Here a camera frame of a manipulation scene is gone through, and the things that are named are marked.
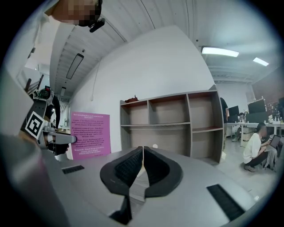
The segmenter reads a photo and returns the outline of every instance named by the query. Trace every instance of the person's hair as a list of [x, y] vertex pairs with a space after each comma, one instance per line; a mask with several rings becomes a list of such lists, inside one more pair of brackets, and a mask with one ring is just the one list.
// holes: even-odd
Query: person's hair
[[262, 128], [263, 126], [266, 126], [263, 122], [262, 122], [262, 123], [259, 123], [258, 126], [257, 126], [257, 128], [256, 128], [256, 132], [258, 133], [258, 132], [261, 130], [261, 128]]

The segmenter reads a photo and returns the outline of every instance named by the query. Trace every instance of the black vent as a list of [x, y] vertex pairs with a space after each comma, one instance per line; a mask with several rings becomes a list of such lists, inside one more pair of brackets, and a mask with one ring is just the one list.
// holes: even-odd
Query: black vent
[[220, 185], [212, 185], [207, 187], [207, 189], [230, 221], [233, 221], [245, 212]]
[[77, 166], [72, 166], [72, 167], [68, 167], [68, 168], [63, 168], [62, 171], [63, 171], [64, 174], [69, 174], [69, 173], [76, 172], [76, 171], [79, 171], [79, 170], [82, 170], [82, 169], [84, 169], [83, 166], [77, 165]]

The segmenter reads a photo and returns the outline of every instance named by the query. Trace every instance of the laptop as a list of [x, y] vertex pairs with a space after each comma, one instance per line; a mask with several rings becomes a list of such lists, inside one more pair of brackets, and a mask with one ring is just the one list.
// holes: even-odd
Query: laptop
[[280, 139], [280, 136], [274, 135], [269, 145], [276, 149], [277, 145], [280, 142]]

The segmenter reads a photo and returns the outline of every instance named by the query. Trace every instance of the white shirt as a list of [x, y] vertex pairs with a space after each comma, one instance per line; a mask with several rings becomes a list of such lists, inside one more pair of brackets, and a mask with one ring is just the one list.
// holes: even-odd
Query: white shirt
[[258, 155], [260, 150], [261, 140], [257, 133], [254, 133], [252, 137], [249, 139], [245, 150], [244, 150], [244, 163], [249, 163], [252, 158], [255, 158]]

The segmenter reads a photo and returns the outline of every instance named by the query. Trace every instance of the fluorescent light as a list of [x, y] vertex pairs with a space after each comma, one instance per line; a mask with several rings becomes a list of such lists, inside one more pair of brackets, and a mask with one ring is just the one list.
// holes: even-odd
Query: fluorescent light
[[78, 68], [79, 64], [81, 63], [81, 61], [83, 60], [84, 56], [81, 54], [77, 54], [69, 68], [69, 71], [66, 75], [67, 79], [72, 79], [72, 76], [74, 75], [76, 69]]
[[65, 90], [66, 90], [66, 87], [62, 87], [61, 88], [60, 96], [64, 96]]
[[264, 60], [261, 60], [261, 59], [259, 59], [259, 58], [255, 58], [254, 60], [253, 60], [254, 62], [257, 62], [257, 63], [259, 63], [259, 64], [261, 64], [261, 65], [263, 65], [263, 66], [267, 66], [269, 63], [267, 63], [267, 62], [265, 62]]
[[226, 55], [231, 57], [237, 57], [239, 55], [239, 52], [220, 49], [216, 47], [202, 47], [201, 52], [204, 55]]

